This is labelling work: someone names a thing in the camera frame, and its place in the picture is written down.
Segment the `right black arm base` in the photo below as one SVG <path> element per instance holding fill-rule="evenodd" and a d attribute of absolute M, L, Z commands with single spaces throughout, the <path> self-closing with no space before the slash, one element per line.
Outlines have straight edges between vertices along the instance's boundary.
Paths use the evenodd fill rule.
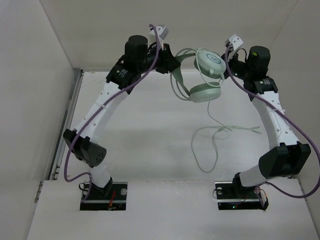
<path fill-rule="evenodd" d="M 232 181 L 216 181 L 214 183 L 219 210 L 262 210 L 269 207 L 269 199 L 263 189 L 245 187 L 237 192 Z"/>

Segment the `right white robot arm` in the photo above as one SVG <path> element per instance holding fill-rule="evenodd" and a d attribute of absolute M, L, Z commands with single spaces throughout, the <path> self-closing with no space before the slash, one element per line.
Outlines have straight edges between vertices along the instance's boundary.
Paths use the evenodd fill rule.
<path fill-rule="evenodd" d="M 232 193 L 243 197 L 271 179 L 298 175 L 311 154 L 311 147 L 299 140 L 293 132 L 293 122 L 285 116 L 279 89 L 268 76 L 269 49 L 253 46 L 248 57 L 241 61 L 234 46 L 228 44 L 222 58 L 226 63 L 226 77 L 243 81 L 239 88 L 248 94 L 257 110 L 269 144 L 269 151 L 259 158 L 256 166 L 238 172 L 232 180 Z"/>

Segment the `mint green headphones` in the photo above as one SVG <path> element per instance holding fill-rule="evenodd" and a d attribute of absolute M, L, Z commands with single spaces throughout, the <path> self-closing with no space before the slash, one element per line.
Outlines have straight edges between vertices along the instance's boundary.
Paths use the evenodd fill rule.
<path fill-rule="evenodd" d="M 183 48 L 174 59 L 181 64 L 184 60 L 194 58 L 193 65 L 198 71 L 203 83 L 188 89 L 184 84 L 183 74 L 179 66 L 170 73 L 170 85 L 174 95 L 182 100 L 193 103 L 204 103 L 218 99 L 222 94 L 227 70 L 222 57 L 205 47 Z"/>

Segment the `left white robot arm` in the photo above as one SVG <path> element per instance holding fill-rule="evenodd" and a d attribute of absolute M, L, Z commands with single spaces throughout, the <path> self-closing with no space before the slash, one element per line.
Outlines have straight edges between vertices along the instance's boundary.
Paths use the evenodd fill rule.
<path fill-rule="evenodd" d="M 107 172 L 104 158 L 107 150 L 98 144 L 102 131 L 120 103 L 151 71 L 168 74 L 180 67 L 173 56 L 165 36 L 132 35 L 124 46 L 124 54 L 106 76 L 106 82 L 87 115 L 73 130 L 66 129 L 63 139 L 68 146 L 67 155 L 89 167 L 87 193 L 95 192 L 100 198 L 111 195 L 113 180 Z"/>

